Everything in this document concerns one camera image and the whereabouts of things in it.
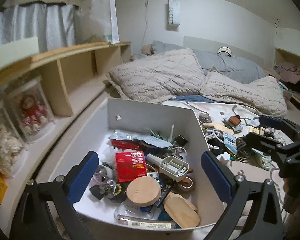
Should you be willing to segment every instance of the transparent display box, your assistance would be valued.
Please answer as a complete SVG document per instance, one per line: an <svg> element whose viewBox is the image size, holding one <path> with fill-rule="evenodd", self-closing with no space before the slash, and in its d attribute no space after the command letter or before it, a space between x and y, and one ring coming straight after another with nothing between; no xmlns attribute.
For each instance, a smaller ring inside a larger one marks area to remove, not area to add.
<svg viewBox="0 0 300 240"><path fill-rule="evenodd" d="M47 134L54 125L53 113L38 76L8 94L8 101L28 143Z"/></svg>
<svg viewBox="0 0 300 240"><path fill-rule="evenodd" d="M205 228L220 218L224 205L201 167L201 155L209 150L209 147L191 109L115 98L106 99L68 145L49 181L53 181L58 175L66 175L89 151L99 154L101 164L102 159L106 157L102 156L102 153L109 147L107 142L115 129L142 134L149 134L148 129L151 129L168 138L172 125L174 125L173 137L182 135L188 140L185 145L186 161L190 168L194 169L191 176L196 182L196 187L189 194L188 200L197 207L200 223L196 228L171 229L167 232ZM96 223L96 227L102 226L100 221L112 224L114 230L118 227L128 227L116 223L115 210L120 204L111 203L107 198L98 200L89 190L93 185L94 182L91 181L81 200L74 204L77 213L90 219L89 223Z"/></svg>
<svg viewBox="0 0 300 240"><path fill-rule="evenodd" d="M24 142L0 101L0 173L11 178L22 166Z"/></svg>

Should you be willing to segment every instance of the wooden disc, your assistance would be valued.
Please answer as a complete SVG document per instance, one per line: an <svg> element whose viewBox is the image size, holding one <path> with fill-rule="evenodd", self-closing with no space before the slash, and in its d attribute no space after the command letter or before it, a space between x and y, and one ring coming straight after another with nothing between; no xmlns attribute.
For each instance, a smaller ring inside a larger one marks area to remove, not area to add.
<svg viewBox="0 0 300 240"><path fill-rule="evenodd" d="M165 201L164 210L181 228L194 228L199 225L198 214L184 198L172 197Z"/></svg>
<svg viewBox="0 0 300 240"><path fill-rule="evenodd" d="M140 207L154 204L160 195L160 184L156 179L147 176L134 179L127 188L128 199Z"/></svg>

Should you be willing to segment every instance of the doll face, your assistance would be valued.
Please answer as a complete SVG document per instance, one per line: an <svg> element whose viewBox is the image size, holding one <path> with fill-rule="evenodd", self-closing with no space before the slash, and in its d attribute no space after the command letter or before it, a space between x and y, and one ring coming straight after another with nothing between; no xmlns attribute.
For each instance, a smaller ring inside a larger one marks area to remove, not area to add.
<svg viewBox="0 0 300 240"><path fill-rule="evenodd" d="M25 99L23 100L22 108L28 110L31 109L33 106L34 106L34 99L29 96L26 96Z"/></svg>

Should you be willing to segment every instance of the wooden shelf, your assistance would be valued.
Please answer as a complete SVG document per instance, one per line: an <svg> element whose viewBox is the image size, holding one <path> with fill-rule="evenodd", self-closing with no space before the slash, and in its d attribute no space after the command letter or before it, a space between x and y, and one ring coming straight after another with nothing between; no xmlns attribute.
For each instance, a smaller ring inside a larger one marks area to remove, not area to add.
<svg viewBox="0 0 300 240"><path fill-rule="evenodd" d="M105 42L75 45L37 54L29 61L16 62L0 71L0 87L34 69L42 77L42 88L56 123L43 138L27 145L27 158L10 180L0 205L0 228L9 236L15 210L40 162L82 111L109 85L105 76L110 68L127 62L130 42L111 45Z"/></svg>

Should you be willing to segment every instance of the doll in red dress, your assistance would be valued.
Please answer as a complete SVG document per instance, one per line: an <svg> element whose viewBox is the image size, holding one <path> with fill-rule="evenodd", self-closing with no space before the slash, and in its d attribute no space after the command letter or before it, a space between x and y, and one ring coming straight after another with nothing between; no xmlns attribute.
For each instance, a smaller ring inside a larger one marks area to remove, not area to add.
<svg viewBox="0 0 300 240"><path fill-rule="evenodd" d="M48 122L48 110L41 106L33 95L26 95L20 102L22 110L22 124L29 133L40 130L40 127Z"/></svg>

